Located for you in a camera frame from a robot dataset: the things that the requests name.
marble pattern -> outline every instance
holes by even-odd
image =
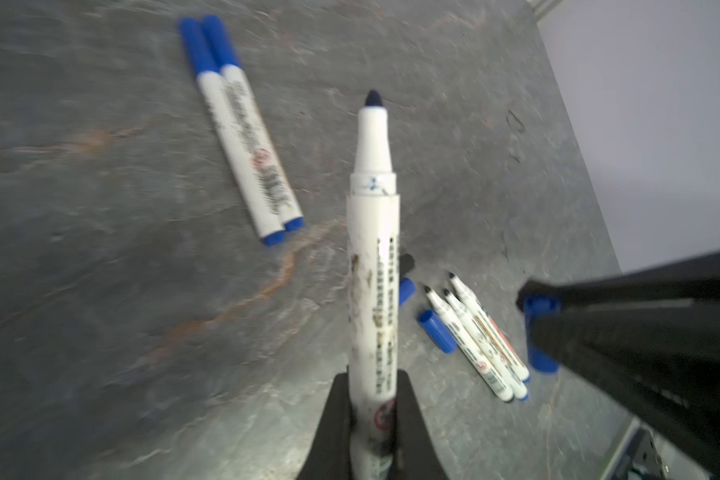
[[[259,244],[176,21],[232,32],[307,228]],[[0,2],[0,478],[292,478],[346,364],[355,111],[378,88],[419,285],[617,271],[525,0]],[[624,412],[568,372],[502,404],[401,310],[452,479],[588,480]]]

blue marker cap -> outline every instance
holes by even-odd
[[[293,220],[288,220],[284,227],[286,228],[286,231],[288,232],[295,232],[299,228],[304,226],[304,217],[300,216],[298,218],[294,218]]]
[[[525,337],[528,342],[528,363],[540,373],[548,375],[557,373],[560,366],[555,360],[552,360],[547,354],[536,348],[530,340],[528,332],[530,331],[530,325],[539,320],[535,317],[559,313],[560,302],[558,299],[549,296],[529,296],[523,303],[523,312],[525,312]]]
[[[232,48],[230,37],[226,34],[224,24],[219,17],[215,15],[207,15],[203,17],[202,32],[206,34],[213,56],[216,58],[219,66],[240,66],[240,62],[237,60],[237,55],[235,55],[235,49]]]
[[[413,292],[416,291],[416,284],[411,279],[404,278],[400,280],[400,296],[398,297],[398,305],[402,305],[406,300],[411,298]]]
[[[190,62],[195,69],[195,76],[202,72],[218,72],[219,67],[213,60],[206,38],[202,34],[200,22],[194,18],[184,17],[179,22],[179,31],[184,41],[186,54],[190,57]]]
[[[282,243],[286,239],[286,232],[278,230],[274,234],[269,234],[262,238],[262,243],[267,246],[274,246]]]
[[[448,328],[443,325],[442,320],[437,313],[432,310],[427,310],[418,318],[418,323],[424,330],[429,334],[435,343],[438,344],[440,349],[446,353],[452,353],[456,350],[458,345],[454,336],[448,331]]]

black marker tip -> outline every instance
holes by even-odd
[[[371,90],[368,92],[368,96],[365,97],[365,106],[366,107],[383,107],[384,103],[382,103],[382,94],[375,90]]]

marker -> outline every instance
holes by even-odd
[[[455,274],[451,274],[449,272],[448,275],[451,277],[451,285],[456,291],[458,298],[467,306],[467,308],[469,308],[469,311],[477,317],[480,328],[494,342],[496,349],[499,351],[504,360],[507,361],[507,364],[514,374],[517,375],[523,382],[527,382],[530,379],[530,372],[528,372],[528,368],[525,366],[523,361],[520,360],[518,354],[515,353],[512,345],[510,345],[507,339],[504,338],[504,334],[501,330],[499,330],[499,327],[496,326],[496,322],[494,322],[485,310],[483,310],[480,300],[478,300],[474,292]]]
[[[286,230],[298,230],[304,226],[304,214],[282,169],[269,138],[269,131],[253,97],[246,72],[240,68],[224,24],[219,17],[208,15],[202,19],[202,31],[216,63],[220,66],[221,75],[227,81],[226,93],[232,107],[232,116],[236,122],[239,142],[245,149],[244,155],[236,161],[247,162],[254,167],[270,208],[277,212]]]
[[[490,364],[488,358],[480,351],[480,347],[472,340],[464,326],[461,325],[456,312],[453,312],[451,306],[443,302],[442,298],[428,286],[424,287],[424,292],[427,293],[427,298],[432,304],[434,312],[438,314],[443,324],[451,331],[451,335],[456,339],[461,351],[467,356],[472,366],[478,370],[490,389],[502,401],[510,401],[514,397],[512,389],[507,386],[499,372]]]
[[[248,153],[240,141],[239,125],[227,100],[226,81],[219,74],[216,61],[202,35],[200,23],[194,18],[183,18],[179,30],[195,69],[197,86],[206,100],[227,162],[232,167],[242,198],[253,218],[253,227],[265,245],[279,244],[286,238],[282,222],[277,209],[272,207],[266,191],[261,187],[263,177],[247,161]]]
[[[480,350],[482,350],[483,354],[488,358],[490,364],[499,372],[499,376],[504,380],[504,383],[507,383],[509,388],[512,389],[515,398],[521,402],[528,398],[528,388],[514,372],[509,370],[506,361],[499,351],[496,350],[496,346],[492,343],[490,337],[480,328],[477,317],[475,317],[475,315],[469,311],[469,308],[460,302],[458,298],[456,298],[456,295],[451,293],[450,290],[446,289],[444,296],[445,301],[448,302],[461,321],[461,325],[464,326],[464,329],[472,337],[472,340],[478,344],[478,347],[480,347]]]
[[[358,146],[347,197],[349,459],[355,480],[385,479],[394,454],[398,368],[400,196],[392,171],[387,109],[371,90],[358,112]]]

red logo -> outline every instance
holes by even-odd
[[[253,168],[256,171],[261,171],[262,168],[266,167],[269,161],[272,159],[272,155],[265,148],[257,148],[253,152]]]
[[[392,430],[394,427],[394,405],[397,401],[396,398],[393,398],[376,410],[376,414],[373,416],[373,423],[376,428],[385,432]]]

